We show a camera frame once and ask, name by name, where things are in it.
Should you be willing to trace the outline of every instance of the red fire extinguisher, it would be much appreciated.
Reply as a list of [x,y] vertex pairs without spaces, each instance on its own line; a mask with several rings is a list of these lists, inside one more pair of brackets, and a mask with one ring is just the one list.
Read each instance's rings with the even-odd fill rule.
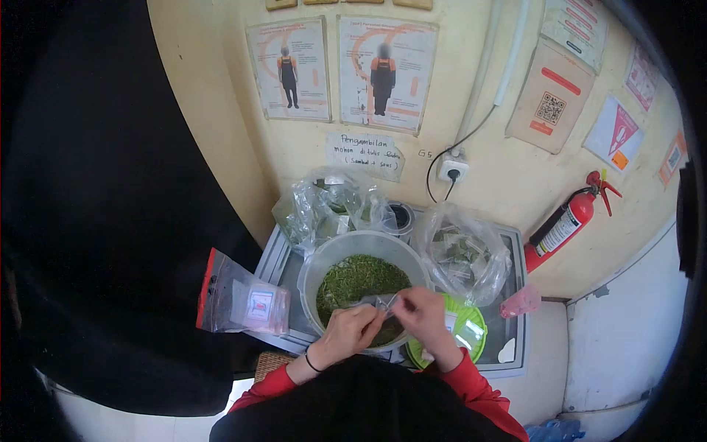
[[587,175],[589,187],[579,189],[570,195],[567,202],[558,207],[538,231],[530,237],[524,247],[525,266],[528,273],[547,261],[591,221],[594,216],[594,200],[597,198],[597,194],[602,195],[607,212],[609,216],[612,215],[606,189],[619,195],[619,198],[622,198],[622,195],[602,178],[598,170]]

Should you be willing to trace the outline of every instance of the red shirt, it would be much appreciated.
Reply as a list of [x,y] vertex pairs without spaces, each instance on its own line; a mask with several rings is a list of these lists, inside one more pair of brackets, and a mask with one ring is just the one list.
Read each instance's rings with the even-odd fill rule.
[[[444,380],[464,401],[467,408],[483,414],[506,433],[528,442],[528,435],[523,427],[508,413],[510,400],[501,397],[499,390],[491,389],[489,382],[479,373],[479,369],[469,358],[466,349],[462,349],[462,353],[464,353],[462,362],[449,373],[440,373],[437,364],[430,364],[422,373]],[[271,371],[265,379],[253,384],[250,390],[235,401],[228,412],[283,395],[296,387],[297,385],[287,375],[285,367]]]

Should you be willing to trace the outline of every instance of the qr code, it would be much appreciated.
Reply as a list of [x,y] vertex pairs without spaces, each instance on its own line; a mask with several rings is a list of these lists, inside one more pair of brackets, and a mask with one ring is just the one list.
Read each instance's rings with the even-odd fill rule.
[[680,161],[681,156],[682,152],[680,152],[680,149],[675,146],[670,154],[670,157],[667,159],[667,166],[670,168],[670,172],[675,170],[675,166],[677,166],[677,162]]
[[560,121],[565,106],[567,106],[566,101],[562,101],[550,92],[546,92],[542,94],[542,101],[535,111],[535,116],[555,125]]

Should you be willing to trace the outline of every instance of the wicker stool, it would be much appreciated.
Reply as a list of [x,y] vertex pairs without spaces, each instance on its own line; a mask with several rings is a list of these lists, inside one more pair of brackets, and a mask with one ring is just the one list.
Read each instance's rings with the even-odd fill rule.
[[282,353],[274,353],[272,351],[261,353],[258,356],[258,365],[255,368],[255,382],[260,382],[265,379],[266,374],[294,360],[293,357]]

